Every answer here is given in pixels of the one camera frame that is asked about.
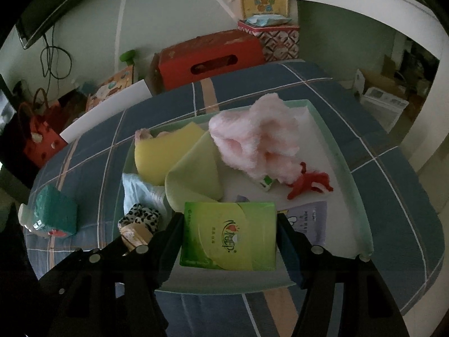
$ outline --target leopard print fabric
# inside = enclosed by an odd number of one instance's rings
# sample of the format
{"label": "leopard print fabric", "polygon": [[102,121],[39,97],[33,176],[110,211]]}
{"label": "leopard print fabric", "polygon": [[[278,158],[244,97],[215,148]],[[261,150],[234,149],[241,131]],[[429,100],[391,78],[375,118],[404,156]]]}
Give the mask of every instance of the leopard print fabric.
{"label": "leopard print fabric", "polygon": [[144,208],[142,204],[134,204],[127,215],[118,221],[118,229],[131,223],[143,223],[152,233],[158,231],[159,217],[161,213],[152,208]]}

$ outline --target pink fluffy plush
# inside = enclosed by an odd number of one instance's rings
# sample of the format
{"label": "pink fluffy plush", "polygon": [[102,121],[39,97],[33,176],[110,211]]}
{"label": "pink fluffy plush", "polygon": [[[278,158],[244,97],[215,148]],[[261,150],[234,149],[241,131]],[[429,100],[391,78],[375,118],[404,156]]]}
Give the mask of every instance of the pink fluffy plush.
{"label": "pink fluffy plush", "polygon": [[298,122],[278,94],[266,94],[249,110],[223,111],[209,121],[223,162],[255,180],[266,175],[291,184],[301,174]]}

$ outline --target bed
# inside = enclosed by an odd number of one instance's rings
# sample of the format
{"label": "bed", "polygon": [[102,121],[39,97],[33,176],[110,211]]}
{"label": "bed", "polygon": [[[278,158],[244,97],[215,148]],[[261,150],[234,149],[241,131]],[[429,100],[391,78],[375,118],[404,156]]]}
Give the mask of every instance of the bed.
{"label": "bed", "polygon": [[[415,171],[354,97],[318,66],[300,60],[214,76],[174,89],[118,113],[73,141],[39,172],[29,198],[54,184],[79,204],[78,233],[68,238],[26,234],[38,277],[76,247],[113,240],[121,174],[136,129],[248,106],[268,92],[307,99],[334,136],[361,195],[374,243],[372,259],[403,315],[434,283],[445,243],[441,224]],[[338,334],[343,290],[336,288],[329,336]],[[157,292],[169,336],[286,336],[305,291],[296,286],[234,295]]]}

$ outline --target purple paper card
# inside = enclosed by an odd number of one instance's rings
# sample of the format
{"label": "purple paper card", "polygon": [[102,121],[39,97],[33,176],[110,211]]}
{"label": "purple paper card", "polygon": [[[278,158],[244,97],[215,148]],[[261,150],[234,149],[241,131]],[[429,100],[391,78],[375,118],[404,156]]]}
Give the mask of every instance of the purple paper card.
{"label": "purple paper card", "polygon": [[311,244],[324,245],[327,202],[317,201],[278,211],[283,213],[295,232],[306,235]]}

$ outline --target red box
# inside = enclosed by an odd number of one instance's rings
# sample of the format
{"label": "red box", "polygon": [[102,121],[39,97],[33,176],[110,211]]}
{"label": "red box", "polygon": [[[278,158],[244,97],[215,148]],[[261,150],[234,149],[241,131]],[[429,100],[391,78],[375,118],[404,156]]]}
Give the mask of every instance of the red box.
{"label": "red box", "polygon": [[298,25],[260,27],[244,21],[239,21],[237,25],[241,31],[254,35],[260,40],[267,62],[298,58]]}
{"label": "red box", "polygon": [[259,39],[239,30],[196,37],[162,50],[159,70],[166,90],[265,63]]}

